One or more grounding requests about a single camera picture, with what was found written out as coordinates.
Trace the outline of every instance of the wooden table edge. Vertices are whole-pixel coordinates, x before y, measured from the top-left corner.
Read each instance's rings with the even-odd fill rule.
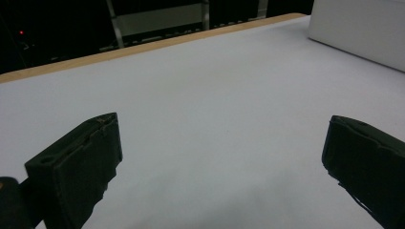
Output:
[[[261,19],[261,20],[255,20],[255,21],[250,21],[250,22],[246,22],[246,23],[236,24],[233,26],[222,27],[222,28],[215,29],[215,30],[191,33],[191,34],[178,36],[178,37],[174,37],[174,38],[170,38],[170,39],[164,39],[164,40],[151,42],[151,43],[147,43],[147,44],[143,44],[143,45],[139,45],[139,46],[128,47],[128,48],[121,49],[121,50],[103,52],[103,53],[83,56],[83,57],[76,58],[76,59],[57,62],[57,63],[53,63],[53,64],[19,70],[19,71],[15,71],[15,72],[3,73],[3,74],[0,74],[0,84],[6,83],[6,82],[11,82],[14,80],[29,78],[29,77],[33,77],[33,76],[37,76],[37,75],[41,75],[41,74],[54,73],[54,72],[58,72],[58,71],[77,68],[77,67],[90,65],[90,64],[107,61],[107,60],[111,60],[111,59],[116,59],[116,58],[120,58],[120,57],[127,56],[127,55],[132,55],[132,54],[136,54],[136,53],[148,52],[148,51],[152,51],[152,50],[156,50],[156,49],[160,49],[160,48],[164,48],[164,47],[178,45],[178,44],[189,42],[189,41],[204,39],[204,38],[211,37],[211,36],[226,34],[226,33],[234,32],[234,31],[247,30],[247,29],[261,27],[261,26],[265,26],[265,25],[271,25],[271,24],[288,21],[288,20],[303,17],[303,16],[305,16],[305,15],[301,14],[301,13],[289,13],[289,14],[284,14],[284,15],[275,16],[275,17],[269,17],[269,18],[265,18],[265,19]]]

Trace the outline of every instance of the white tabletop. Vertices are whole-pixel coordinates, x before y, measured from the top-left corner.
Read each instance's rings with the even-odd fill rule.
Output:
[[[124,159],[86,229],[381,228],[321,163],[332,115],[405,139],[405,73],[309,17],[0,84],[0,175],[117,112]]]

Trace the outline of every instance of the white table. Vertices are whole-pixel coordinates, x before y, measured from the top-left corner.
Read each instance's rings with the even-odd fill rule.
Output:
[[[86,229],[381,228],[321,154],[332,115],[404,140],[405,73],[309,40],[308,26],[0,84],[0,175],[22,181],[27,160],[117,112],[124,159]]]

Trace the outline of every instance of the wooden trim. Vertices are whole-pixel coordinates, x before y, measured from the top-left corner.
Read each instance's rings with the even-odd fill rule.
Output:
[[[184,36],[178,36],[178,37],[174,37],[174,38],[170,38],[170,39],[151,42],[151,43],[134,46],[134,47],[129,47],[129,48],[121,49],[121,50],[98,53],[98,54],[84,56],[84,57],[80,57],[80,58],[76,58],[76,59],[57,62],[57,63],[53,63],[53,64],[49,64],[49,65],[43,65],[43,66],[24,69],[24,70],[20,70],[20,71],[4,73],[4,74],[0,74],[0,84],[6,83],[6,82],[11,82],[14,80],[24,79],[24,78],[28,78],[28,77],[32,77],[32,76],[36,76],[36,75],[54,73],[54,72],[58,72],[58,71],[77,68],[77,67],[81,67],[81,66],[85,66],[85,65],[98,63],[101,61],[107,61],[107,60],[111,60],[111,59],[121,58],[121,57],[127,56],[127,55],[137,54],[137,53],[141,53],[141,52],[148,52],[148,51],[152,51],[152,50],[156,50],[156,49],[160,49],[160,48],[164,48],[164,47],[178,45],[178,44],[189,42],[189,41],[204,39],[206,37],[211,37],[211,36],[226,34],[226,33],[234,32],[234,31],[242,31],[242,30],[247,30],[247,29],[251,29],[251,28],[255,28],[255,27],[270,25],[270,24],[283,22],[283,21],[287,21],[287,20],[291,20],[291,19],[295,19],[295,18],[299,18],[299,17],[303,17],[303,16],[305,16],[305,15],[301,14],[301,13],[290,13],[290,14],[285,14],[285,15],[281,15],[281,16],[269,17],[266,19],[246,22],[246,23],[237,24],[237,25],[228,26],[228,27],[222,27],[222,28],[219,28],[216,30],[196,32],[196,33],[192,33],[192,34],[188,34],[188,35],[184,35]]]

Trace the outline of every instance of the white box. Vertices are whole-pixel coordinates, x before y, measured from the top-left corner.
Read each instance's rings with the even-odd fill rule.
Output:
[[[309,37],[405,72],[405,0],[315,0]]]

